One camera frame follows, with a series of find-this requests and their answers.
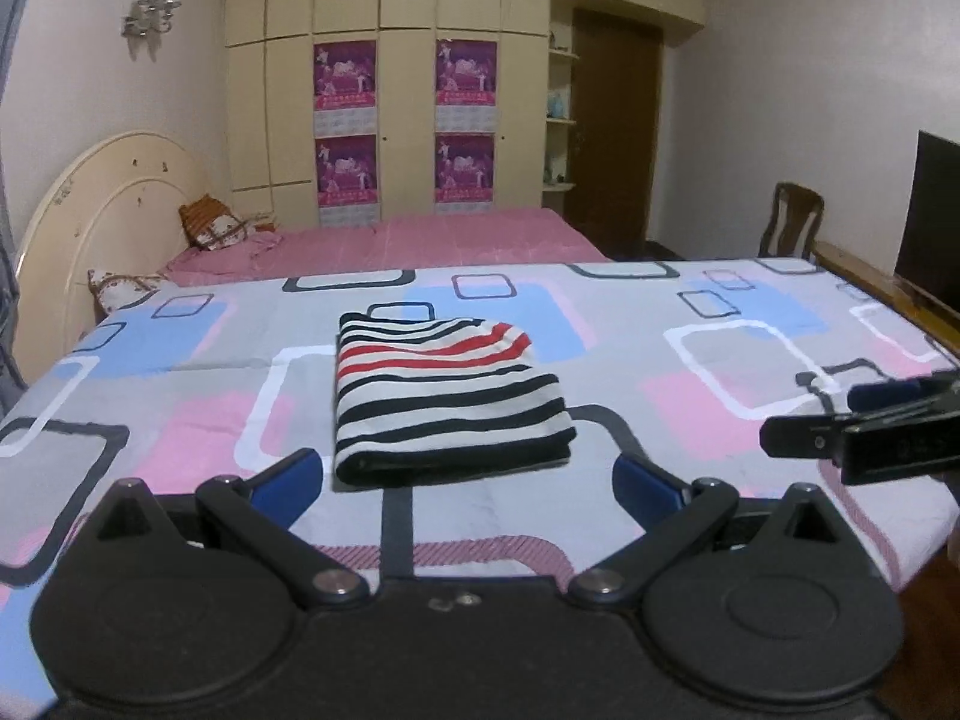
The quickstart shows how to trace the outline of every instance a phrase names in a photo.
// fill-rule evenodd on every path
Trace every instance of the folded striped shirt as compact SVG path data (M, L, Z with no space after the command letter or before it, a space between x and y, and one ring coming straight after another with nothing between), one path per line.
M349 485L430 484L569 460L560 383L504 322L343 314L336 450Z

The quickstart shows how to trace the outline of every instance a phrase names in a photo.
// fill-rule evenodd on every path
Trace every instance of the grey curtain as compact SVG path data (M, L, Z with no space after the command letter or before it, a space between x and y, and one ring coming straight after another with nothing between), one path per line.
M0 0L0 103L7 85L20 14L26 1ZM11 351L13 331L16 329L16 301L19 298L13 277L14 252L10 215L7 213L7 198L3 189L3 165L0 164L0 415L6 415L27 389Z

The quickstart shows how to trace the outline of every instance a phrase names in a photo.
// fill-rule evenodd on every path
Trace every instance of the poster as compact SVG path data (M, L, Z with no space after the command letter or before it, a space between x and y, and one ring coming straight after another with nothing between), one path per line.
M473 213L490 208L493 135L438 134L436 137L437 213Z
M376 40L313 47L313 135L376 133Z
M437 41L437 132L496 131L496 42Z
M376 223L380 219L376 135L318 138L315 145L320 225Z

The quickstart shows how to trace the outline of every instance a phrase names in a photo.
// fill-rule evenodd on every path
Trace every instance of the brown wooden door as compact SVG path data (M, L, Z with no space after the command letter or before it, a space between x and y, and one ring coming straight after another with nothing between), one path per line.
M642 255L656 154L662 33L577 10L563 216L613 259Z

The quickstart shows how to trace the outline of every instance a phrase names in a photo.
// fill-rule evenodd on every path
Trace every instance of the bed sheet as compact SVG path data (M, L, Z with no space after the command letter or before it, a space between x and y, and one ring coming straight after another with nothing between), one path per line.
M770 460L775 413L844 408L856 383L953 367L915 326L800 260L396 269L163 292L124 309L30 388L0 428L0 712L51 699L32 602L70 533L126 476L184 493L302 446L329 471L339 316L483 317L524 329L560 379L569 464L414 490L338 490L293 531L364 573L553 575L641 534L611 489L624 448L754 496L822 485L900 589L957 507L929 478L843 488Z
M554 211L526 208L401 217L373 227L261 232L225 250L189 248L162 272L181 287L198 287L390 268L606 261Z

